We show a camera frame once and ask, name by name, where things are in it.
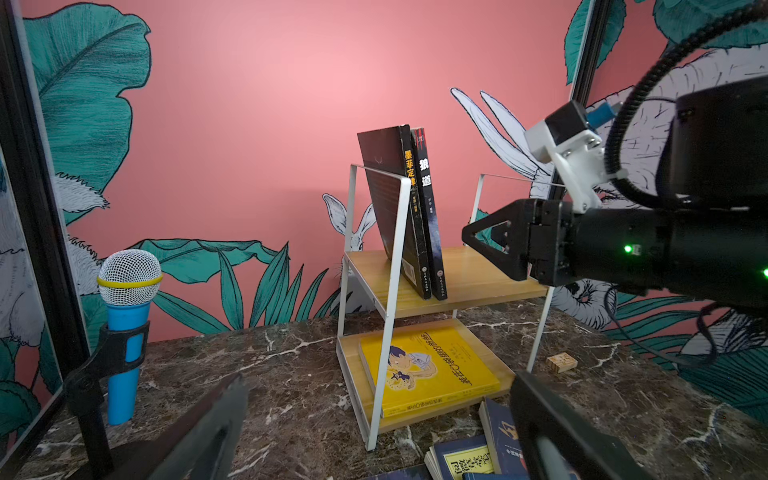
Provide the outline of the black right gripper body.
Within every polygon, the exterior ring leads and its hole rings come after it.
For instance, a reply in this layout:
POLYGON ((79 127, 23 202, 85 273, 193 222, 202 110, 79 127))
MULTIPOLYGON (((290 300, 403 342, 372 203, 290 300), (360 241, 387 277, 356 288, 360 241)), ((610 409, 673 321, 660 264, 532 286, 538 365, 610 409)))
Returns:
POLYGON ((573 218, 570 202, 540 199, 534 202, 528 260, 530 275, 543 285, 564 286, 576 280, 566 253, 573 218))

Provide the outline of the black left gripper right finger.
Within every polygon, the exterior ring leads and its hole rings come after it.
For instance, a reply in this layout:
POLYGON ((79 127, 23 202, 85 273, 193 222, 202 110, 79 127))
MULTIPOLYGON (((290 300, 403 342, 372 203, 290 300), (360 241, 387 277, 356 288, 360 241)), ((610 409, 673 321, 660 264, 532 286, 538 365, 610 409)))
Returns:
POLYGON ((533 374, 517 371, 510 411, 532 479, 650 479, 616 437, 603 434, 533 374))

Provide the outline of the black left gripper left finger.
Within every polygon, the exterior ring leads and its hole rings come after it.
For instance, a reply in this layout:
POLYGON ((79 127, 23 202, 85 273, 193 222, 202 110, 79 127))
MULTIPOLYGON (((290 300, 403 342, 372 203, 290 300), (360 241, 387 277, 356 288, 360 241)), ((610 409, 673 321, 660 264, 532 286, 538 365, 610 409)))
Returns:
POLYGON ((226 479, 247 413, 248 390, 230 374, 111 479, 226 479))

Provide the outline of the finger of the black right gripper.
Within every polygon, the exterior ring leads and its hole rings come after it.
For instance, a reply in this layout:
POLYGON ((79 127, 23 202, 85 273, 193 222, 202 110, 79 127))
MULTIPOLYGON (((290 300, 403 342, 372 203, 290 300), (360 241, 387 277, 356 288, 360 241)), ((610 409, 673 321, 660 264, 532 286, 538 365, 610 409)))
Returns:
POLYGON ((535 199, 516 200, 462 229, 462 241, 514 281, 529 272, 529 237, 535 199))

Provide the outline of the black book white characters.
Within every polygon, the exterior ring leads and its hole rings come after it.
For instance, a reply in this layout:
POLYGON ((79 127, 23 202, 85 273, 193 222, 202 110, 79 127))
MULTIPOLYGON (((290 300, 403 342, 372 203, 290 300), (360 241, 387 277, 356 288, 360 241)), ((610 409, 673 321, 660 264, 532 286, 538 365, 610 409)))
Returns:
POLYGON ((425 129, 413 128, 411 137, 415 153, 417 186, 422 202, 422 218, 428 240, 431 287, 433 296, 443 301, 448 298, 448 292, 425 129))

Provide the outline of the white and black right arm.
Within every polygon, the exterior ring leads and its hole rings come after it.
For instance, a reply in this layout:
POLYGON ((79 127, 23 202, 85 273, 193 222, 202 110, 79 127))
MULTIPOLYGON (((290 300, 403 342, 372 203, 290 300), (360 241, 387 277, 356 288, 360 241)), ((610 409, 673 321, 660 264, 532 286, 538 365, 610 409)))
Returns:
POLYGON ((655 87, 694 51, 749 24, 767 5, 723 13, 667 50, 625 99, 586 111, 570 101, 527 133, 569 201, 524 199, 473 221, 463 242, 509 278, 550 287, 580 278, 639 293, 669 289, 707 315, 767 313, 767 79, 700 89, 675 101, 656 190, 621 162, 631 123, 655 87))

